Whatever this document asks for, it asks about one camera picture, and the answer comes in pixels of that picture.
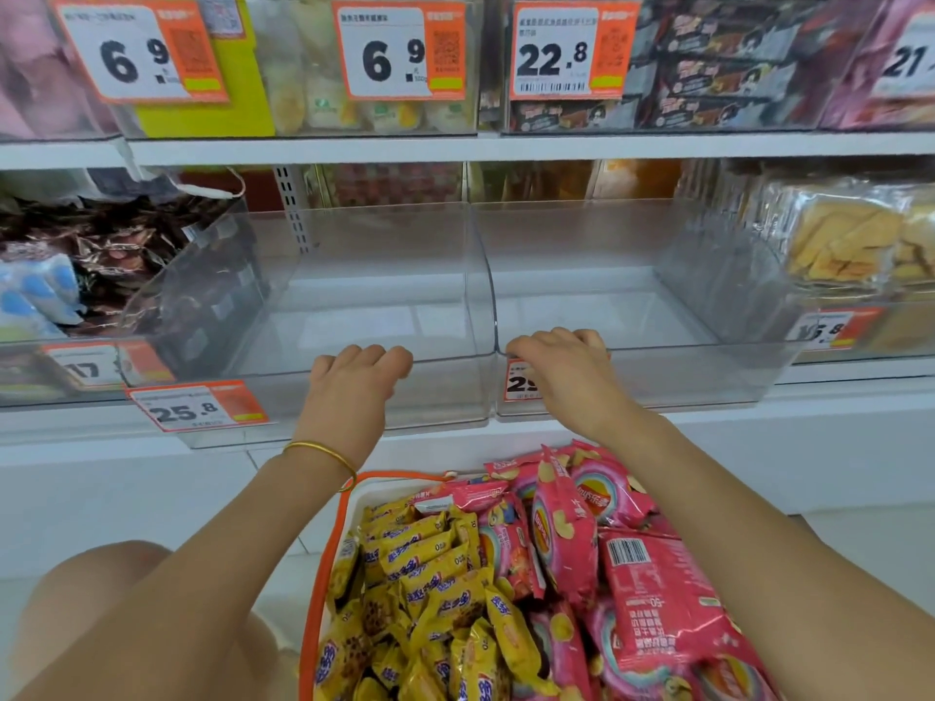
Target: floor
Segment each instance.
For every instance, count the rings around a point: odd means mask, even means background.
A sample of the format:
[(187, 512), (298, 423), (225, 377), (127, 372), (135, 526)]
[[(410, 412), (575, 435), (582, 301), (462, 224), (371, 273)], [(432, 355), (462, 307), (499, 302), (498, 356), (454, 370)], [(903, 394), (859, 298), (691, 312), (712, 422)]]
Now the floor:
[[(824, 542), (935, 615), (935, 505), (845, 509), (805, 517)], [(263, 589), (256, 608), (284, 641), (301, 644), (318, 556), (288, 556)], [(0, 580), (0, 659), (34, 578)], [(6, 699), (0, 664), (0, 699)]]

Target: bare skin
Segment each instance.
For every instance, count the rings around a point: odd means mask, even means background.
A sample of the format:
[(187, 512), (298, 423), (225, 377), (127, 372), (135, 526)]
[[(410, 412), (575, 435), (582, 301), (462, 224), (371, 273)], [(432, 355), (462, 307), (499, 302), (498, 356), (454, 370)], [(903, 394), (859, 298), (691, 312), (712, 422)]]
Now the bare skin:
[[(801, 701), (918, 698), (935, 620), (848, 563), (618, 385), (596, 332), (556, 328), (508, 350), (531, 364), (555, 418), (611, 448), (667, 513), (786, 695)], [(412, 355), (348, 347), (312, 367), (295, 439), (361, 465)], [(203, 699), (256, 597), (347, 473), (292, 448), (15, 701)]]

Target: gold bracelet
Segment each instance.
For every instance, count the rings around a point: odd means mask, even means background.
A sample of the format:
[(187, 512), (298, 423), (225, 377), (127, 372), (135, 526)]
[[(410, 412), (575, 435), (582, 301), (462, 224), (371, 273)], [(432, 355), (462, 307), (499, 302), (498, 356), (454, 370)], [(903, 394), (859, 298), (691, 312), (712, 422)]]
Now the gold bracelet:
[(348, 459), (344, 457), (344, 455), (337, 452), (336, 450), (331, 449), (331, 447), (321, 445), (321, 443), (316, 443), (313, 440), (295, 440), (284, 447), (282, 451), (286, 452), (286, 450), (290, 447), (311, 447), (313, 450), (323, 452), (325, 455), (331, 455), (331, 457), (343, 464), (347, 468), (348, 472), (351, 473), (351, 484), (345, 484), (338, 490), (339, 492), (348, 492), (357, 486), (357, 470), (354, 469), (354, 467), (351, 465)]

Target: white shelf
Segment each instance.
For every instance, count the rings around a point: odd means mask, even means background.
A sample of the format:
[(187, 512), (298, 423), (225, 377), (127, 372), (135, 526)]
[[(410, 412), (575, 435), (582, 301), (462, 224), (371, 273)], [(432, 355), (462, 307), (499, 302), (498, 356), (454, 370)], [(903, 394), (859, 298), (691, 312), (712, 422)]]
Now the white shelf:
[(817, 157), (935, 154), (931, 132), (740, 132), (671, 135), (342, 137), (0, 144), (0, 170), (203, 164), (312, 164)]

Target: finger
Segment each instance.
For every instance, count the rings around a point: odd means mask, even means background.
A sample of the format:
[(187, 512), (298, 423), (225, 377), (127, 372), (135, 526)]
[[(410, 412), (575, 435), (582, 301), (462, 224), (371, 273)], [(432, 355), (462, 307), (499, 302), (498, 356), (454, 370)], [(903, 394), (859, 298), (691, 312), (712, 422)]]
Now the finger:
[(543, 342), (544, 344), (558, 344), (558, 342), (559, 342), (558, 337), (555, 336), (554, 334), (552, 334), (551, 332), (542, 332), (542, 331), (539, 331), (539, 332), (536, 332), (535, 334), (533, 334), (533, 335), (532, 335), (532, 338), (533, 338), (533, 339), (537, 339), (537, 340)]
[(589, 347), (594, 347), (595, 349), (604, 351), (607, 350), (607, 345), (604, 344), (604, 340), (595, 330), (575, 330), (575, 336)]
[(552, 334), (554, 334), (558, 338), (558, 340), (561, 342), (577, 342), (578, 341), (578, 337), (574, 335), (574, 332), (572, 332), (571, 330), (567, 330), (564, 327), (555, 327), (555, 329), (552, 330)]
[(360, 352), (354, 359), (355, 364), (373, 366), (380, 361), (380, 357), (386, 353), (386, 350), (379, 344), (371, 344), (365, 350)]
[(393, 347), (380, 357), (377, 368), (392, 387), (400, 378), (406, 378), (410, 374), (412, 362), (411, 351), (403, 347)]
[(531, 336), (518, 336), (507, 345), (507, 352), (515, 354), (527, 364), (542, 367), (549, 346)]
[(357, 355), (363, 351), (357, 344), (351, 344), (349, 347), (345, 347), (341, 350), (341, 353), (335, 357), (335, 362), (331, 365), (331, 368), (338, 369), (341, 366), (346, 366), (350, 364), (354, 359), (357, 358)]
[(315, 357), (315, 361), (311, 363), (309, 379), (311, 381), (317, 381), (330, 371), (331, 365), (333, 365), (334, 362), (335, 358), (330, 354), (321, 354), (320, 357)]

